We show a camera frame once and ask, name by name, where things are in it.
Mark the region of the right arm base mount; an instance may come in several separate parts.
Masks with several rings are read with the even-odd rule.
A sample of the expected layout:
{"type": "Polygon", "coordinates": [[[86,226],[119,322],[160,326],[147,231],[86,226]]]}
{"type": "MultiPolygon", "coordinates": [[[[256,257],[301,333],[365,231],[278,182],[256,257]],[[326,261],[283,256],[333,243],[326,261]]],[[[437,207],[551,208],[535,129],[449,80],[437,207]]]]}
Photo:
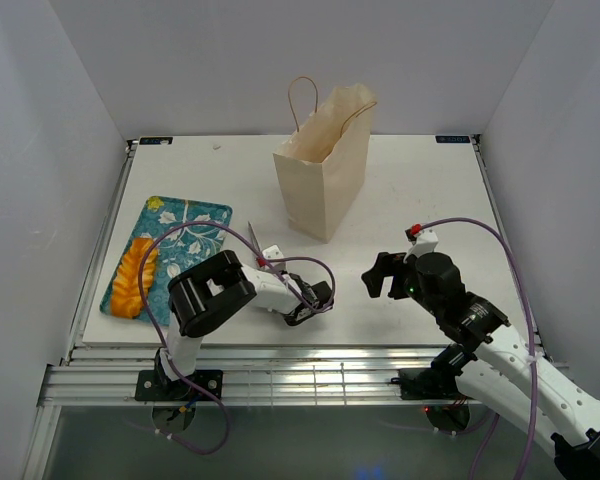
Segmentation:
{"type": "Polygon", "coordinates": [[[477,360],[474,353],[453,343],[444,348],[428,367],[399,369],[389,383],[400,388],[402,400],[457,400],[462,396],[457,379],[464,374],[467,365],[477,360]]]}

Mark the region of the metal serving tongs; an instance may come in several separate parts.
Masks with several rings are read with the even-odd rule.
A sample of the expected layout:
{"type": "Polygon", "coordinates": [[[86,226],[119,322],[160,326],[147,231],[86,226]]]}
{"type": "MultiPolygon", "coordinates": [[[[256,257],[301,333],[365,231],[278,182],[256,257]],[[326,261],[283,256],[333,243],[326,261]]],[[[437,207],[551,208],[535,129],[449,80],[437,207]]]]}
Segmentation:
{"type": "Polygon", "coordinates": [[[255,251],[256,251],[256,256],[261,255],[261,248],[253,227],[253,224],[251,223],[251,221],[247,222],[247,226],[248,226],[248,233],[249,233],[249,237],[250,237],[250,241],[252,246],[254,247],[255,251]]]}

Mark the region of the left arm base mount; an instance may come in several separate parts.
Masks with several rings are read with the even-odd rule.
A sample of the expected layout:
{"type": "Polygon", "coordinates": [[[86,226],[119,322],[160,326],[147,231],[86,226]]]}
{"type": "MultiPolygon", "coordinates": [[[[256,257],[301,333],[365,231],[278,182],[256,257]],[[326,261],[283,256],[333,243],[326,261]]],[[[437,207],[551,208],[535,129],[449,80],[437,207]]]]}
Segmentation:
{"type": "MultiPolygon", "coordinates": [[[[222,370],[196,370],[188,379],[215,395],[222,396],[222,370]]],[[[142,370],[138,374],[134,399],[139,402],[183,402],[198,398],[200,392],[182,380],[163,382],[155,370],[142,370]]]]}

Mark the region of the brown paper bag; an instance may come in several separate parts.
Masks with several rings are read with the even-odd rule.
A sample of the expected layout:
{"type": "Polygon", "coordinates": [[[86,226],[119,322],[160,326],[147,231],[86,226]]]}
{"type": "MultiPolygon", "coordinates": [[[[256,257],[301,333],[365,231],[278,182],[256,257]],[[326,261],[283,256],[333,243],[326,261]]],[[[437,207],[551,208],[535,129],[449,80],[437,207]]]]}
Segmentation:
{"type": "Polygon", "coordinates": [[[376,105],[364,84],[336,86],[273,152],[292,229],[331,241],[365,181],[376,105]]]}

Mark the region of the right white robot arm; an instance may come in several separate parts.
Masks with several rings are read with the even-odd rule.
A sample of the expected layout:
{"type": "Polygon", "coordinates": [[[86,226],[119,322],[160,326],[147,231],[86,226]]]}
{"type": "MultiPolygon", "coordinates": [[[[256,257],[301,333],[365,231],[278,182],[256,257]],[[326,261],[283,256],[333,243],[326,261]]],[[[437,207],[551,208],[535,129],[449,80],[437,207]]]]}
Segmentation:
{"type": "Polygon", "coordinates": [[[564,478],[600,479],[600,401],[530,354],[506,315],[466,289],[449,256],[381,252],[362,275],[370,297],[385,279],[390,298],[416,302],[451,341],[429,368],[400,379],[404,392],[477,400],[522,430],[533,426],[564,478]]]}

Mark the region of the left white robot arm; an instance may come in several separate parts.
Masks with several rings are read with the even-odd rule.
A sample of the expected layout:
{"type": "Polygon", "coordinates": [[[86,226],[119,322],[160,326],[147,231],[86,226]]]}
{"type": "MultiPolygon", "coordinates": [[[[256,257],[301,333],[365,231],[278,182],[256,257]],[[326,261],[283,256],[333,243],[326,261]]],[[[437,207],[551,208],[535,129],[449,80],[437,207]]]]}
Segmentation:
{"type": "Polygon", "coordinates": [[[311,285],[289,272],[278,246],[261,252],[256,268],[223,250],[173,278],[168,284],[170,322],[166,345],[156,354],[158,388],[170,399],[192,387],[203,337],[216,331],[246,305],[280,316],[297,326],[328,305],[332,288],[311,285]]]}

